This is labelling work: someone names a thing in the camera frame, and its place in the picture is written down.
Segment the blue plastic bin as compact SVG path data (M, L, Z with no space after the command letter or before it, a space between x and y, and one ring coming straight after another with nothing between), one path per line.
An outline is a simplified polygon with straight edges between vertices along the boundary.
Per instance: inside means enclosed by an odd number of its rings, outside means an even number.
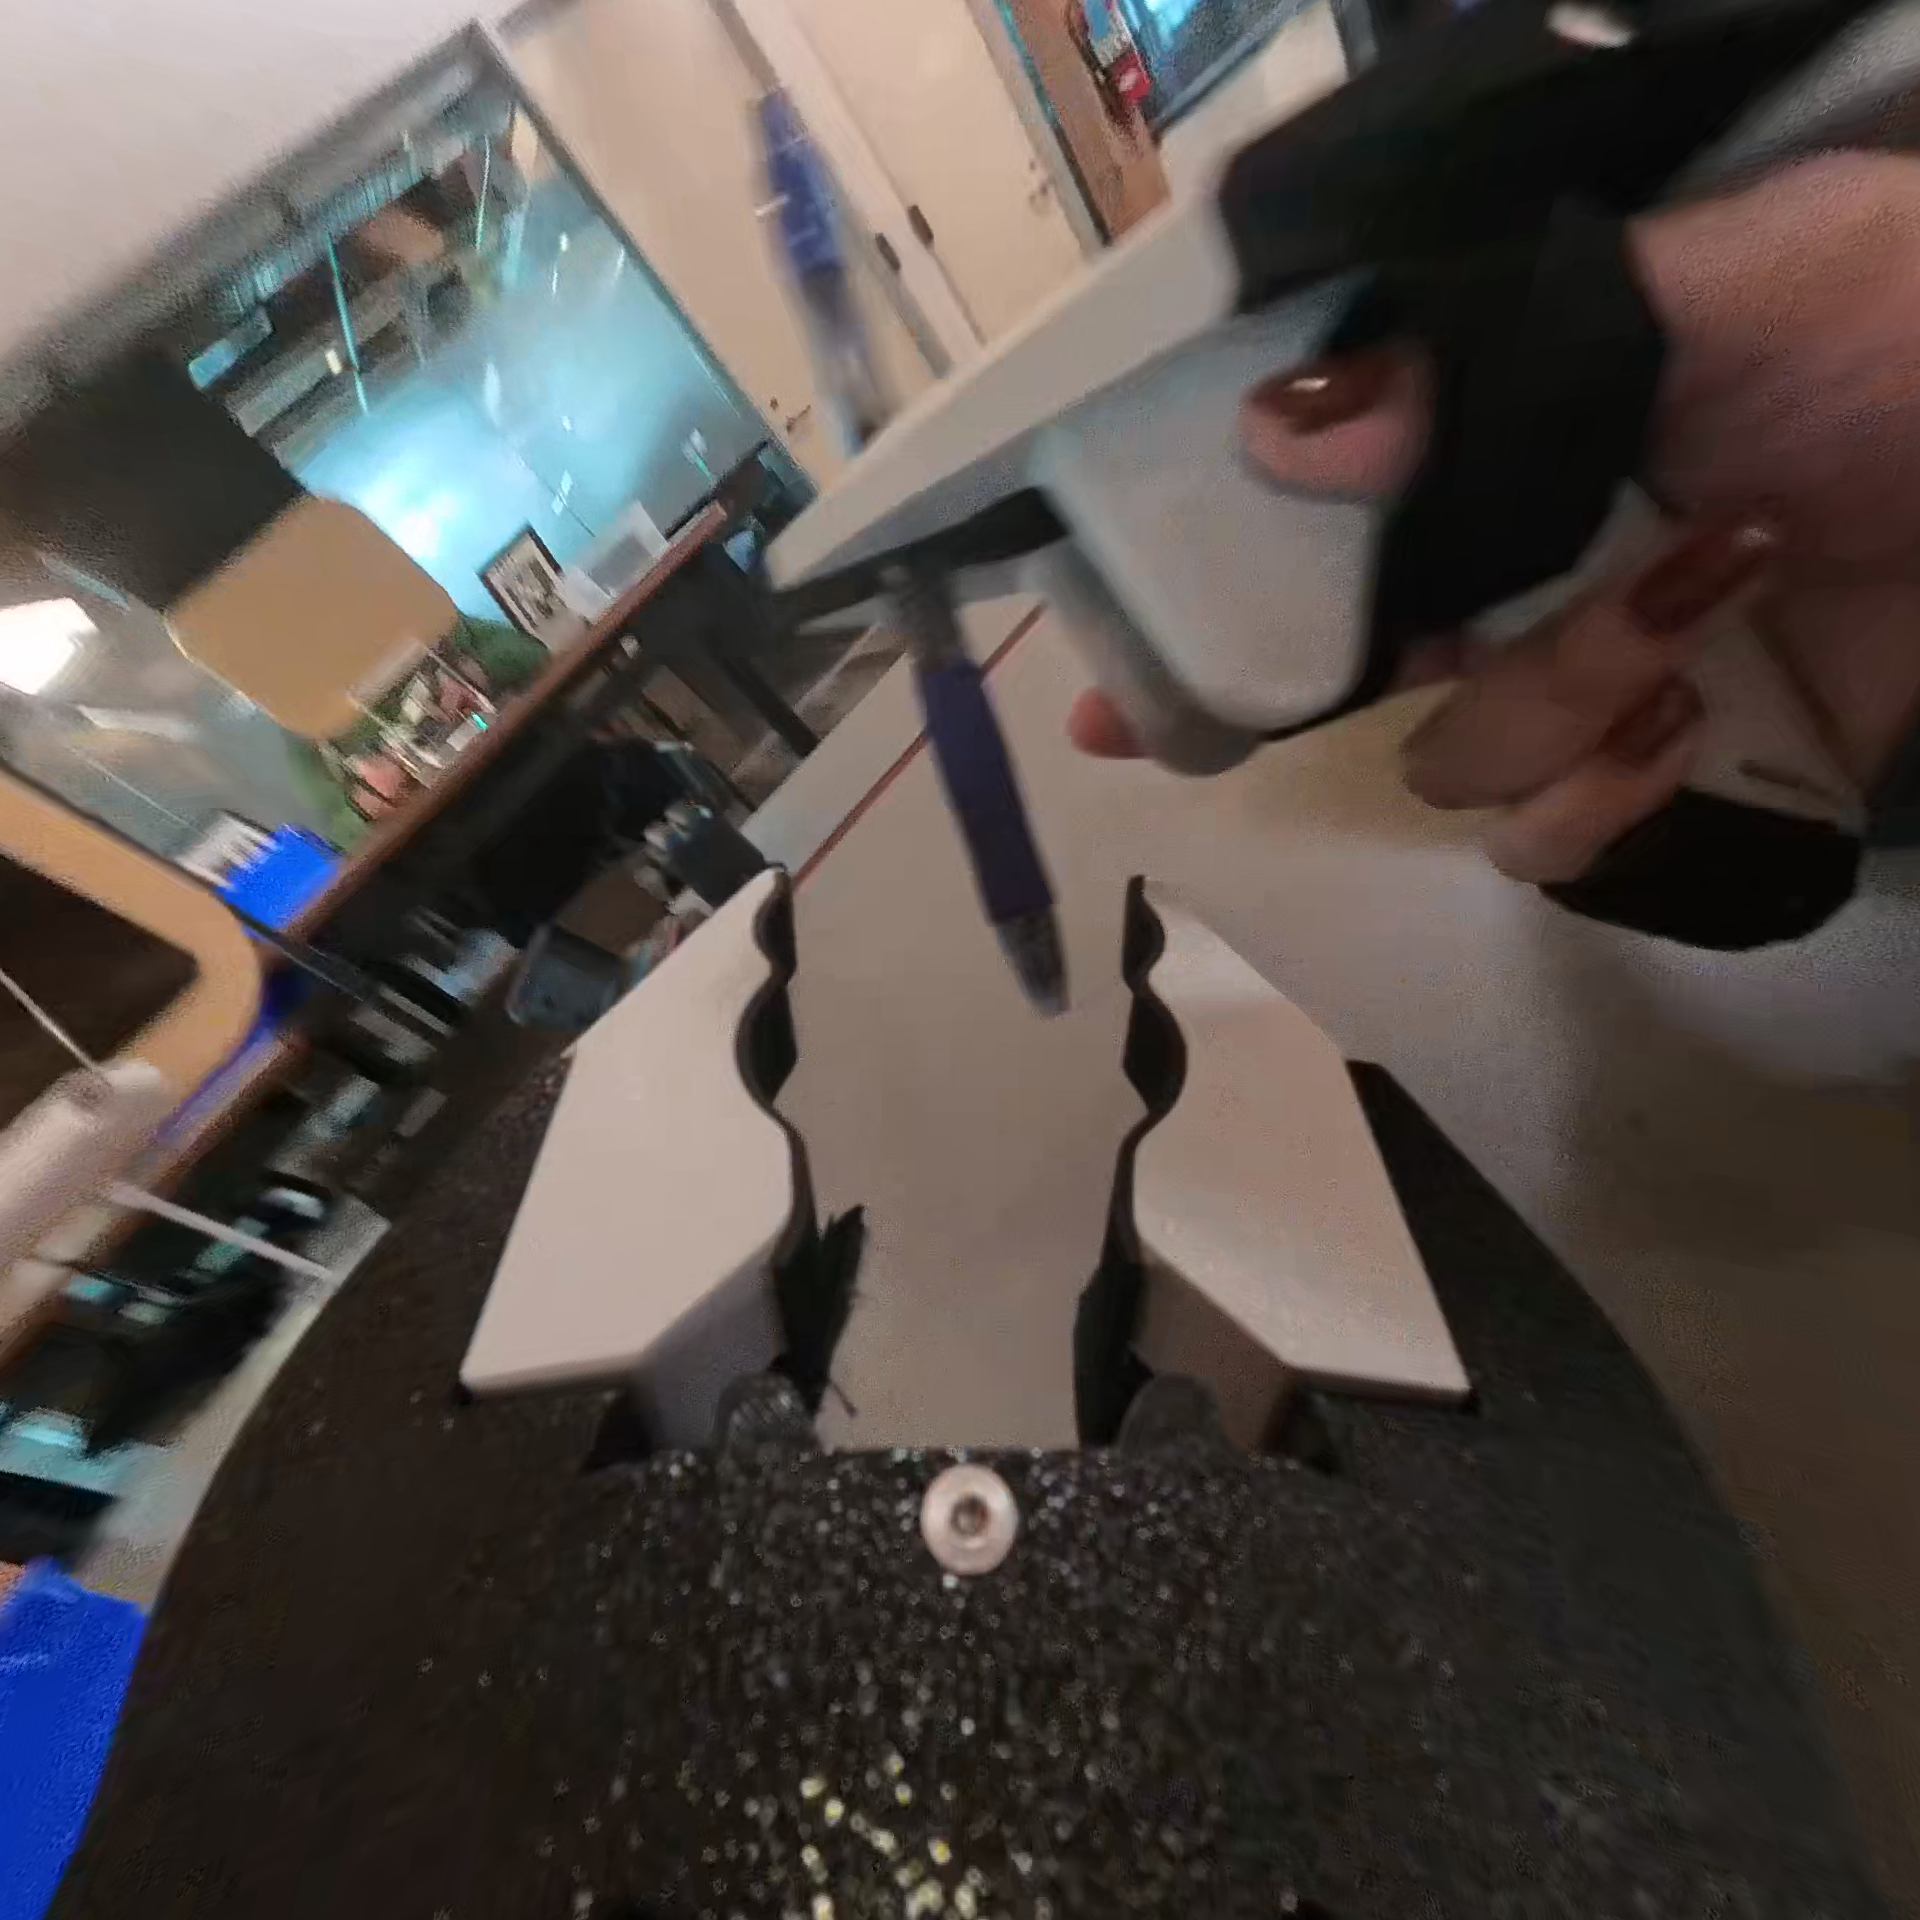
M345 852L314 828L285 824L217 881L217 895L250 922L293 931L341 868Z
M96 1596L56 1560L4 1598L4 1913L46 1916L104 1780L142 1607Z

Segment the black charger case with display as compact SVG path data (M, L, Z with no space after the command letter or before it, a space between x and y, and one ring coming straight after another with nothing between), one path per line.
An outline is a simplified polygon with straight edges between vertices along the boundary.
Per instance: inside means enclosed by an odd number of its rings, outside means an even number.
M549 920L520 954L506 1018L548 1035L582 1035L631 988L631 963Z

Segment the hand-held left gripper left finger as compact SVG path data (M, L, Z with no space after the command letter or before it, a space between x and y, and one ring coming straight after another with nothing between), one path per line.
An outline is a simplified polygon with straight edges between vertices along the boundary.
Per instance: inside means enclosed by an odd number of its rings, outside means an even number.
M781 1115L792 886L762 868L570 1047L478 1311L467 1399L614 1389L649 1445L708 1441L734 1379L823 1396L822 1226Z

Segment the wood edged desk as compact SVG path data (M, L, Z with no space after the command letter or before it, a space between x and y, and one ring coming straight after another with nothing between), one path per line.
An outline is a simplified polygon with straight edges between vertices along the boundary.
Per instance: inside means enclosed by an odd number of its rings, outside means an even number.
M767 678L792 628L762 570L734 564L725 551L744 501L744 485L729 483L693 510L637 582L498 710L483 742L385 814L326 886L274 927L276 944L341 952L345 927L376 905L467 895L470 866L539 828L566 765L641 699L653 672L690 664L690 685L720 685L725 705L753 718L753 738L769 731L792 757L812 757L823 734Z

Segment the black white marker sign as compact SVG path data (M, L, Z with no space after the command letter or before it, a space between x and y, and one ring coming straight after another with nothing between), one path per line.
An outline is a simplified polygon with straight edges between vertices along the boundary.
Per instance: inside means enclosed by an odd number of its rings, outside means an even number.
M525 634L544 634L566 606L566 570L528 523L478 568L502 614Z

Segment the wooden post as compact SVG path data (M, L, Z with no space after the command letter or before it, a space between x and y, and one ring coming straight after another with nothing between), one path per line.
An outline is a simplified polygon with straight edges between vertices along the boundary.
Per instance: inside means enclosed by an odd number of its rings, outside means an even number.
M1104 106L1067 30L1067 2L1004 2L1007 25L1047 109L1070 171L1106 244L1161 210L1170 185L1145 109L1127 118Z

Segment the blue pen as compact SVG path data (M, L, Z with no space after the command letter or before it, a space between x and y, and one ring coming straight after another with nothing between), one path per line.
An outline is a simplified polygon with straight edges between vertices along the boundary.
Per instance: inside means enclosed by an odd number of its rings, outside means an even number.
M848 454L893 416L893 396L857 299L830 171L781 84L757 100L762 177L778 253L800 301L812 369ZM949 582L925 564L880 570L880 594L917 675L925 743L938 770L972 878L1024 997L1045 1018L1067 1011L1070 972L1016 763L982 669L963 644Z

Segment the person's right hand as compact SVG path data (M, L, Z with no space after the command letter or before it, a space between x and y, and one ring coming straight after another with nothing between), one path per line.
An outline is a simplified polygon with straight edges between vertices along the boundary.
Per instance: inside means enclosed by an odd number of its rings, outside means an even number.
M1490 818L1496 868L1571 885L1688 777L1691 658L1741 610L1843 777L1876 796L1917 731L1917 159L1832 153L1631 225L1668 338L1654 472L1661 545L1490 649L1427 639L1450 681L1408 791Z

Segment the red fire extinguisher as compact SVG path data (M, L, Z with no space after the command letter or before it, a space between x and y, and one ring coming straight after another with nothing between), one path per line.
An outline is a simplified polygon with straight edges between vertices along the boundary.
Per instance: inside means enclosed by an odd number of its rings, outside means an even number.
M1067 2L1070 41L1082 58L1104 106L1127 118L1153 93L1153 73L1122 2Z

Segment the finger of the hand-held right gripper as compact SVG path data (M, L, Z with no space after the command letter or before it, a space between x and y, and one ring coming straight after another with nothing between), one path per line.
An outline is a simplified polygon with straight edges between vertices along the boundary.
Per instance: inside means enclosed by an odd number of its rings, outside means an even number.
M1031 481L1042 427L1229 323L1237 296L1218 204L1170 199L887 422L771 545L771 587L828 582L996 508Z
M1047 589L1149 757L1181 774L1328 724L1369 675L1383 501L1280 485L1239 431L1251 388L1320 361L1360 290L1341 276L1218 323L1034 441L1070 535Z

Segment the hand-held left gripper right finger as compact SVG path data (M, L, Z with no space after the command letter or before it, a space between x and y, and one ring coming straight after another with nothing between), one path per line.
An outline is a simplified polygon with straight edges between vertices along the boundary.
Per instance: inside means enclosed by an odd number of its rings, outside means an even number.
M1474 1406L1341 1047L1143 876L1122 982L1108 1443L1180 1402L1243 1451L1280 1451L1311 1396Z

